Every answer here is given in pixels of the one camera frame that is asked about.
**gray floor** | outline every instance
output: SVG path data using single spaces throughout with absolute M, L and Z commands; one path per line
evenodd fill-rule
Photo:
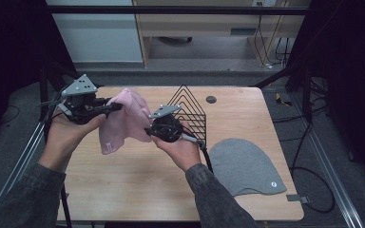
M 186 44 L 182 41 L 169 39 L 155 39 L 148 68 L 122 68 L 118 71 L 91 71 L 89 76 L 98 84 L 108 86 L 248 86 L 272 75 L 279 70 L 274 66 L 272 70 L 259 68 L 256 64 L 251 67 L 247 63 L 255 63 L 254 55 L 245 38 L 197 38 Z M 198 66 L 189 63 L 199 62 Z M 266 87 L 263 90 L 265 102 L 273 119 L 297 116 L 294 106 L 276 103 L 276 93 L 282 96 L 283 101 L 291 101 L 297 93 L 287 94 L 282 87 L 286 79 Z M 19 107 L 20 112 L 9 107 L 3 117 L 8 123 L 0 124 L 0 189 L 16 164 L 24 149 L 32 130 L 37 125 L 39 109 L 37 107 L 38 85 L 30 85 L 14 92 L 10 97 L 10 104 Z M 314 108 L 325 105 L 318 100 Z M 365 225 L 365 167 L 361 163 L 351 162 L 348 159 L 347 146 L 342 142 L 335 125 L 327 112 L 314 116 L 313 130 L 323 144 L 329 159 L 335 165 L 350 198 Z M 287 123 L 275 123 L 285 158 L 290 166 L 298 148 L 299 140 L 285 141 L 298 138 L 305 130 L 301 120 Z M 41 153 L 43 145 L 37 148 L 33 158 L 35 161 Z M 305 138 L 298 156 L 297 165 L 307 167 L 324 177 L 321 166 L 316 158 L 316 151 Z M 301 170 L 295 171 L 295 186 L 302 196 L 309 197 L 311 205 L 324 209 L 331 200 L 327 189 L 322 182 Z M 328 214 L 320 214 L 307 206 L 303 206 L 305 217 L 301 221 L 260 221 L 261 227 L 348 227 L 340 209 L 336 206 Z

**wall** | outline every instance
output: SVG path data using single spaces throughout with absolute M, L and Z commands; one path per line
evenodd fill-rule
M 47 0 L 49 5 L 131 6 L 131 0 Z M 53 14 L 76 63 L 141 63 L 142 53 L 134 15 Z

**person's left hand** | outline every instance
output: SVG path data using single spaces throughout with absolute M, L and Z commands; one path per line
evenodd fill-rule
M 65 114 L 56 116 L 51 123 L 46 148 L 38 161 L 46 168 L 65 171 L 67 163 L 81 140 L 99 127 L 106 115 L 101 114 L 84 125 L 70 122 Z

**hand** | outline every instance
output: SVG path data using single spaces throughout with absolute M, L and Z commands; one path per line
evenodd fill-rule
M 189 123 L 181 121 L 181 124 L 189 129 Z M 177 141 L 170 143 L 164 142 L 156 136 L 152 136 L 153 142 L 158 148 L 162 149 L 171 157 L 174 163 L 179 166 L 183 172 L 197 163 L 201 163 L 200 150 L 195 143 L 179 138 Z
M 70 122 L 65 114 L 52 119 L 48 133 L 46 148 L 38 161 L 46 168 L 64 172 L 67 163 L 81 140 L 101 125 L 106 118 L 105 114 L 99 115 L 84 125 Z

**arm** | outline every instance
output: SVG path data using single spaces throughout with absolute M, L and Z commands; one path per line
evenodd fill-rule
M 67 163 L 82 138 L 105 117 L 97 116 L 85 125 L 71 123 L 64 115 L 52 120 L 40 160 L 13 185 L 0 205 L 0 227 L 55 226 Z
M 157 137 L 152 139 L 185 172 L 195 194 L 202 228 L 257 227 L 251 215 L 237 204 L 227 189 L 201 163 L 197 145 L 182 138 L 173 143 L 163 142 Z

